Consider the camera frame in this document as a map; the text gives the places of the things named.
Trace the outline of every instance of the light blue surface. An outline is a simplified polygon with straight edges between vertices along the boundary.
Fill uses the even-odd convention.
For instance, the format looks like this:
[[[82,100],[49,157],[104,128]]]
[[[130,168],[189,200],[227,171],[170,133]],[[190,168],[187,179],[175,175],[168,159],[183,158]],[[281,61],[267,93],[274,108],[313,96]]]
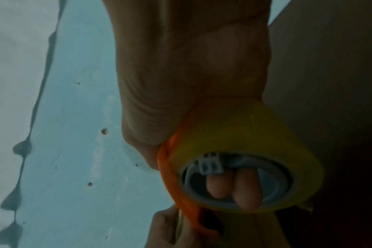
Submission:
[[[272,7],[270,21],[287,3]],[[120,123],[109,18],[98,0],[70,0],[22,172],[19,248],[145,245],[152,215],[172,200]]]

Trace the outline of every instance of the scratch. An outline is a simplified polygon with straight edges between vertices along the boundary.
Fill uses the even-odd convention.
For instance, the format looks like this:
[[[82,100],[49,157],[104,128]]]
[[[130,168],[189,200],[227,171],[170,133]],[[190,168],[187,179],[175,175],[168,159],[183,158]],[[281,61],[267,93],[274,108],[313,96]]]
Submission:
[[[61,153],[59,153],[56,158],[51,162],[51,166],[54,165],[55,161],[58,160],[59,156],[61,155]]]

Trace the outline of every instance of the hand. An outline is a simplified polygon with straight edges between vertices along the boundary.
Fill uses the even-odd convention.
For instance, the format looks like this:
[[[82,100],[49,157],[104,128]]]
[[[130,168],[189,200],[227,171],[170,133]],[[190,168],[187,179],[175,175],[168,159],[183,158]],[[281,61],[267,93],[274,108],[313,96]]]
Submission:
[[[157,212],[152,219],[145,248],[200,248],[202,241],[185,220],[179,239],[174,242],[178,209],[175,205]]]
[[[206,98],[261,99],[267,81],[270,0],[103,0],[117,47],[122,133],[157,169],[160,144]],[[209,176],[217,198],[245,210],[262,193],[253,169]]]

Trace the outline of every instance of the yellow tape roll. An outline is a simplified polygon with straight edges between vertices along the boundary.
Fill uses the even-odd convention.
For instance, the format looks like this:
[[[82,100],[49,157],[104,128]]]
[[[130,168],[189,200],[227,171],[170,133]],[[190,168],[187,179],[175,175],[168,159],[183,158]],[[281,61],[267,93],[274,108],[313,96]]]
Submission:
[[[179,175],[184,165],[210,152],[250,154],[288,170],[293,179],[288,194],[274,206],[255,212],[299,204],[314,194],[323,181],[323,169],[315,156],[271,109],[256,100],[222,98],[196,106],[171,140],[168,164]]]

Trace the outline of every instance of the fingertip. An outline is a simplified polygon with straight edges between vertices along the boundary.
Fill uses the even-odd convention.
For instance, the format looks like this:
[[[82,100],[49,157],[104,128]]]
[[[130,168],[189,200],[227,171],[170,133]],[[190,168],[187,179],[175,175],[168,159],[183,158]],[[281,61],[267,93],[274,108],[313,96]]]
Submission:
[[[223,174],[208,175],[206,177],[206,189],[215,198],[224,198],[233,189],[234,171],[226,169]]]
[[[256,169],[241,168],[234,175],[234,201],[245,211],[253,211],[262,203],[262,190]]]

